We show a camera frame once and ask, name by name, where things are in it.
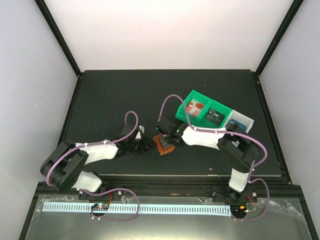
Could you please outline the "brown leather card holder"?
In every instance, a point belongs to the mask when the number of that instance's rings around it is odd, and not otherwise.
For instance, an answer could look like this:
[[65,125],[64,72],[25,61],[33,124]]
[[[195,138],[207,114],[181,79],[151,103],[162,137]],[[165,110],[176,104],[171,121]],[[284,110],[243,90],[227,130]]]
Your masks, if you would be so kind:
[[156,135],[152,139],[161,156],[171,153],[175,149],[174,145],[166,142],[166,138],[162,134]]

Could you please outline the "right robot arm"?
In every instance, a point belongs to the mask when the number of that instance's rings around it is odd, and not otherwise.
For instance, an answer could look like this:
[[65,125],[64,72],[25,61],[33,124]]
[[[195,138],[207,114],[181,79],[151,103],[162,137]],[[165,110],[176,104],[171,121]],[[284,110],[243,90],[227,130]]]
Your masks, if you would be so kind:
[[237,124],[223,128],[190,127],[187,123],[176,123],[164,118],[156,127],[160,135],[154,138],[159,152],[176,146],[202,146],[221,151],[223,161],[231,166],[228,188],[221,199],[238,202],[245,195],[245,187],[260,148]]

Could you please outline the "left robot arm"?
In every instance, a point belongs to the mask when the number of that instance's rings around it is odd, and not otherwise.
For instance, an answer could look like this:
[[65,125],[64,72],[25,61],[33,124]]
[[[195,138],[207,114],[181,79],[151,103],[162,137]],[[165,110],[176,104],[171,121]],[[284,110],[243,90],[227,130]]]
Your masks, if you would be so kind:
[[133,130],[127,124],[111,140],[93,143],[63,140],[41,165],[40,173],[48,186],[61,192],[81,189],[101,200],[108,188],[96,173],[84,171],[84,166],[102,160],[130,158],[154,147],[154,141],[145,134],[142,125]]

